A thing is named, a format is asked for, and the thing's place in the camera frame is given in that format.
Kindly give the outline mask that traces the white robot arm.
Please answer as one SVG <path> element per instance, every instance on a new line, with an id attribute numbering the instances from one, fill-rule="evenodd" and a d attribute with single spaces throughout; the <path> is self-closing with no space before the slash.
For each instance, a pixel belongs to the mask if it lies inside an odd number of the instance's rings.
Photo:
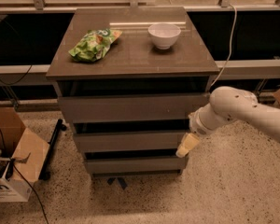
<path id="1" fill-rule="evenodd" d="M 176 156 L 184 158 L 217 128 L 242 120 L 280 143 L 280 109 L 262 105 L 250 91 L 228 86 L 216 88 L 209 103 L 189 114 L 189 132 L 179 144 Z"/>

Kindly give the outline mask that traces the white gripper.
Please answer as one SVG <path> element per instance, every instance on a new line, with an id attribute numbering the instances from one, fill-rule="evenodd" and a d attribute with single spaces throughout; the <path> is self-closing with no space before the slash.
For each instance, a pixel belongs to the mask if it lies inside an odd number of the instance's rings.
<path id="1" fill-rule="evenodd" d="M 197 110 L 189 115 L 189 128 L 192 133 L 186 133 L 183 136 L 175 153 L 178 158 L 184 158 L 199 144 L 198 136 L 207 136 L 212 133 L 212 122 L 209 118 L 209 113 L 202 110 Z"/>

